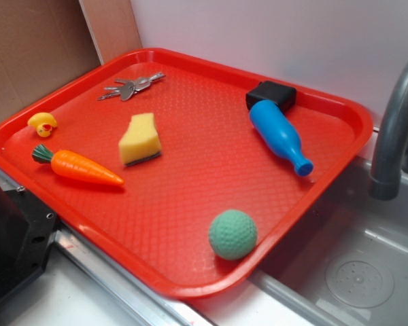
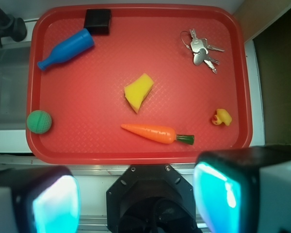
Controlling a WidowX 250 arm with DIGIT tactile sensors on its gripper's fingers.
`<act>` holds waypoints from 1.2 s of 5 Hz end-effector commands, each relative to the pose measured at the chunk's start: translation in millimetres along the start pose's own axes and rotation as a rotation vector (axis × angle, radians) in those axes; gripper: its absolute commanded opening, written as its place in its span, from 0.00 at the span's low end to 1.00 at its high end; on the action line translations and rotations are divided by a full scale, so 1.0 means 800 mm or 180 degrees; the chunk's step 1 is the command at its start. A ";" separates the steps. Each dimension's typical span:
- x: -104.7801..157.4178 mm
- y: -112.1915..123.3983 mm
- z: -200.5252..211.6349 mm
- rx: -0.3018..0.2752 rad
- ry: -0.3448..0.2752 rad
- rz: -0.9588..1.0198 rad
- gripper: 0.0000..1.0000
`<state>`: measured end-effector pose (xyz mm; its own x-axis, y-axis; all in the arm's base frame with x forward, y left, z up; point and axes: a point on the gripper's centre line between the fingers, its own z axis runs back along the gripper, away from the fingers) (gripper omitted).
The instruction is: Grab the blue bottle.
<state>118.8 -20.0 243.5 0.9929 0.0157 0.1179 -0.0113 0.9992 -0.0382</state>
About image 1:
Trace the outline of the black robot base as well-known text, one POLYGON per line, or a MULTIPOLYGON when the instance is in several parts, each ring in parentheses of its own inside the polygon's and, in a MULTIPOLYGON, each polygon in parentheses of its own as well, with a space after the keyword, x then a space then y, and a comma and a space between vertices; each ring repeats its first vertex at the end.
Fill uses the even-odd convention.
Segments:
POLYGON ((32 192, 0 187, 0 304, 44 273, 56 226, 32 192))

